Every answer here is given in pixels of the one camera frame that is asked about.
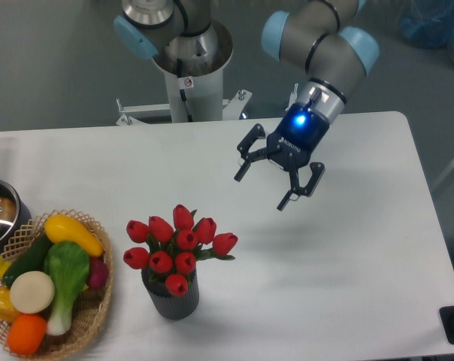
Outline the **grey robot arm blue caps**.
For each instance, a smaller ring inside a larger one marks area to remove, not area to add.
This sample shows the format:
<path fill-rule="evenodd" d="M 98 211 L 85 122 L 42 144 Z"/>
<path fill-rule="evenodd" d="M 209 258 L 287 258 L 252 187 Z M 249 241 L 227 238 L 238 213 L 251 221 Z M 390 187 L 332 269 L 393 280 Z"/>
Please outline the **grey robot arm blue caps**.
<path fill-rule="evenodd" d="M 349 25 L 361 1 L 309 1 L 299 12 L 278 11 L 262 30 L 262 49 L 300 68 L 308 82 L 267 134 L 254 126 L 238 144 L 240 181 L 250 166 L 269 160 L 289 175 L 280 202 L 313 194 L 325 170 L 311 156 L 368 76 L 380 54 L 367 32 Z M 211 15 L 209 1 L 124 1 L 113 22 L 124 45 L 163 72 L 175 123 L 219 120 L 223 114 L 223 70 L 233 53 L 227 28 Z"/>

